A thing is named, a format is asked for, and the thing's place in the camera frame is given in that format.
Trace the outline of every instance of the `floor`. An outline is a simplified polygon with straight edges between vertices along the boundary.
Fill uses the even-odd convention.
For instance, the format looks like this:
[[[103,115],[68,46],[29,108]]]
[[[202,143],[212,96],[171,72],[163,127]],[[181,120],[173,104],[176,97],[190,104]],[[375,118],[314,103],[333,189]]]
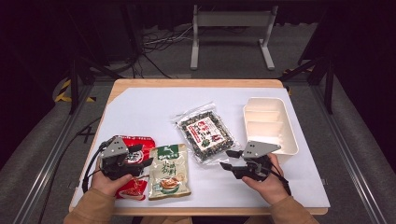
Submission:
[[[135,73],[129,69],[120,74],[136,78],[166,78],[163,74],[172,78],[279,77],[297,66],[315,28],[315,24],[274,28],[269,43],[274,71],[266,69],[257,43],[261,30],[230,28],[201,32],[196,71],[190,70],[191,41],[185,39],[147,53],[155,65],[140,57]],[[284,84],[290,87],[290,99],[331,203],[329,212],[316,219],[320,223],[393,223],[396,199],[389,195],[396,188],[396,176],[358,111],[336,79],[333,114],[329,115],[323,106],[323,82],[309,86],[305,78],[301,74]],[[98,126],[113,82],[97,74],[94,85],[80,85],[83,99],[94,97],[94,102],[83,100],[73,115],[69,115],[70,103],[57,102],[21,142],[0,172],[1,223],[63,223],[91,148],[90,134]],[[53,91],[54,99],[63,84]],[[112,223],[131,223],[132,219],[114,217]]]

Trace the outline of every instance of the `white plastic tray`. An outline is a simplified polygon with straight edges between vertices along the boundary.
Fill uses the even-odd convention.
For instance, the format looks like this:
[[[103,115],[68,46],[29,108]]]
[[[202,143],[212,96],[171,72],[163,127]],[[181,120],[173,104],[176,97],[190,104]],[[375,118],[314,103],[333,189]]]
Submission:
[[[244,106],[247,140],[281,146],[275,154],[295,155],[299,148],[281,99],[252,97]]]

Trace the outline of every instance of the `black cable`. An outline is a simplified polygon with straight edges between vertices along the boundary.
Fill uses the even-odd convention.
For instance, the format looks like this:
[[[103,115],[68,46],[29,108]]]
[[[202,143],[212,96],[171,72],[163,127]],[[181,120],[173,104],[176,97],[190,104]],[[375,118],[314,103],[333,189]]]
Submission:
[[[137,59],[137,64],[139,64],[139,67],[140,67],[140,72],[139,72],[139,74],[140,74],[140,76],[142,77],[142,78],[144,78],[143,77],[143,67],[142,67],[142,64],[140,64],[140,60],[139,59]]]
[[[136,78],[136,73],[134,71],[135,71],[134,65],[132,65],[132,75],[133,75],[133,78]]]
[[[138,74],[141,78],[144,78],[143,75],[139,71],[137,71],[134,65],[132,65],[132,71],[134,73],[134,78],[136,78],[136,74]]]
[[[59,165],[61,164],[62,157],[64,156],[66,150],[70,147],[70,145],[73,143],[73,141],[74,141],[80,134],[82,134],[85,130],[87,130],[93,123],[95,123],[95,122],[96,122],[97,120],[99,120],[100,118],[101,118],[101,117],[99,117],[99,118],[97,118],[97,119],[94,119],[94,120],[91,121],[89,124],[87,124],[83,129],[81,129],[79,132],[77,132],[76,135],[67,143],[67,145],[66,145],[66,147],[64,148],[64,151],[62,152],[61,156],[60,156],[59,159],[56,161],[54,171],[53,171],[53,173],[52,173],[51,176],[50,176],[49,189],[48,189],[48,191],[47,191],[47,195],[46,195],[46,198],[45,198],[45,200],[44,200],[44,205],[43,205],[43,207],[42,207],[42,209],[41,209],[40,217],[39,217],[39,219],[38,219],[38,223],[39,223],[39,224],[41,223],[41,221],[42,221],[42,219],[43,219],[43,216],[44,216],[44,213],[45,213],[45,211],[46,211],[47,202],[48,202],[49,197],[50,197],[50,192],[51,192],[51,189],[52,189],[53,182],[54,182],[54,180],[55,180],[55,175],[56,175],[56,172],[58,171]]]
[[[278,174],[275,171],[273,171],[272,169],[268,169],[268,168],[265,168],[265,167],[262,167],[262,170],[268,171],[272,175],[275,175],[280,180],[280,182],[282,182],[282,185],[283,185],[283,188],[285,189],[285,191],[289,194],[289,196],[291,196],[291,189],[290,189],[290,186],[289,186],[289,181],[285,177],[283,177],[283,175],[280,174],[280,172],[276,168],[276,166],[274,166],[272,163],[271,163],[271,166],[275,167],[275,169],[278,171]]]
[[[145,50],[145,53],[151,53],[154,50],[165,50],[170,46],[172,46],[173,44],[176,44],[186,39],[187,37],[185,36],[190,35],[190,33],[191,33],[191,27],[184,31],[173,32],[171,35],[167,35],[169,34],[169,32],[167,32],[161,38],[157,38],[153,40],[149,39],[148,41],[145,41],[142,45],[142,48],[149,49],[149,51]]]
[[[103,151],[105,147],[108,146],[108,142],[109,142],[109,141],[103,142],[103,143],[99,146],[99,148],[96,150],[95,154],[93,154],[93,156],[92,156],[92,158],[91,158],[91,161],[90,161],[90,164],[88,165],[87,170],[85,171],[84,178],[82,179],[82,184],[81,184],[82,192],[84,192],[84,193],[87,192],[87,190],[88,190],[88,184],[89,184],[89,181],[90,181],[90,170],[91,170],[91,167],[92,167],[92,165],[93,165],[93,162],[95,161],[95,159],[96,159],[96,157],[99,155],[99,153],[100,153],[101,151]]]
[[[94,174],[98,173],[99,171],[102,171],[102,169],[99,169],[99,170],[95,170],[95,171],[93,171],[93,172],[92,172],[92,174],[88,175],[88,177],[91,177],[92,175],[94,175]]]
[[[166,75],[150,58],[148,58],[148,56],[144,53],[143,54],[143,56],[145,56],[145,58],[147,58],[147,60],[149,61],[149,62],[151,62],[152,63],[152,65],[154,65],[157,69],[158,69],[158,71],[160,71],[165,77],[169,77],[168,75]]]
[[[160,31],[158,31],[158,32],[151,32],[151,33],[148,33],[148,34],[146,34],[143,38],[145,38],[146,36],[148,37],[148,40],[147,41],[144,41],[143,42],[143,45],[147,45],[147,44],[154,44],[154,42],[155,43],[160,43],[160,42],[163,42],[164,40],[169,40],[169,38],[174,38],[175,36],[176,36],[176,32],[174,31],[174,32],[166,32],[165,34],[163,34],[163,36],[161,36],[161,37],[158,37],[157,35],[155,35],[155,33],[159,33]],[[181,35],[181,34],[183,34],[185,31],[180,31],[179,32],[179,35]],[[154,35],[156,38],[150,38],[149,37],[149,35]]]

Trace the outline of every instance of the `metal stand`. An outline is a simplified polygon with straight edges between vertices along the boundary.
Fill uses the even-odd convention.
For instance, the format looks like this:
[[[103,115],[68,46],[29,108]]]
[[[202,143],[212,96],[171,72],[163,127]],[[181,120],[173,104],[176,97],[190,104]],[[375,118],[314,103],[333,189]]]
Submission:
[[[87,58],[75,56],[70,63],[70,80],[71,80],[71,95],[72,107],[69,114],[73,114],[78,107],[78,77],[82,80],[84,85],[92,85],[95,81],[89,67],[93,67],[103,74],[113,77],[115,80],[123,78],[115,72],[108,70],[100,64],[97,64]]]
[[[280,77],[279,80],[284,82],[291,77],[295,77],[301,74],[304,70],[315,66],[312,73],[309,75],[307,82],[309,85],[318,85],[319,82],[326,76],[326,85],[324,93],[324,104],[329,114],[332,114],[332,83],[334,76],[334,68],[332,60],[328,58],[317,58],[308,63],[305,63],[291,72],[288,72],[285,76]]]
[[[276,18],[277,7],[273,7],[271,11],[199,11],[198,7],[194,6],[192,29],[193,42],[191,53],[191,70],[198,69],[198,52],[199,26],[264,26],[265,38],[259,40],[262,55],[269,70],[274,70],[274,62],[268,50],[268,41],[274,26]]]

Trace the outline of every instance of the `snack bag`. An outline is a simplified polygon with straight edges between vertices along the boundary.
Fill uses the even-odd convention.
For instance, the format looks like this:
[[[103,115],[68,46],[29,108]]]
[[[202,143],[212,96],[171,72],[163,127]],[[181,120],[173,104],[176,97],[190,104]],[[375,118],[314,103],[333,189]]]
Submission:
[[[143,145],[141,151],[128,154],[127,158],[125,159],[128,163],[140,163],[142,161],[148,160],[150,158],[150,151],[155,148],[155,142],[150,137],[122,135],[119,135],[119,137],[123,140],[127,147],[139,144]],[[126,185],[119,188],[116,192],[116,198],[143,201],[146,198],[145,190],[148,182],[149,166],[143,169],[143,172],[140,176],[136,176]]]
[[[195,159],[200,163],[210,163],[221,152],[240,148],[216,113],[214,103],[189,110],[177,116],[173,122],[189,142]]]
[[[149,167],[148,199],[160,200],[191,194],[188,182],[187,147],[184,144],[156,147]]]

